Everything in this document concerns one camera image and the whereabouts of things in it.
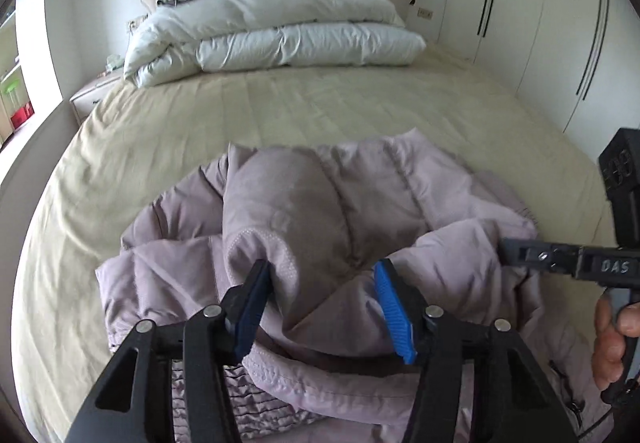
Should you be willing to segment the person's right hand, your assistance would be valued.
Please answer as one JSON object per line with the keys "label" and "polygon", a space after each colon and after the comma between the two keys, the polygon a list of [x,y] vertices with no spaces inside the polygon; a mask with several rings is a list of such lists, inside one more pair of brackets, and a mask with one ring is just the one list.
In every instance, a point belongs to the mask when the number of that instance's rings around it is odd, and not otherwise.
{"label": "person's right hand", "polygon": [[611,303],[601,297],[594,313],[596,341],[592,354],[592,374],[599,390],[616,382],[624,372],[625,338],[638,338],[640,330],[639,304],[625,307],[613,322]]}

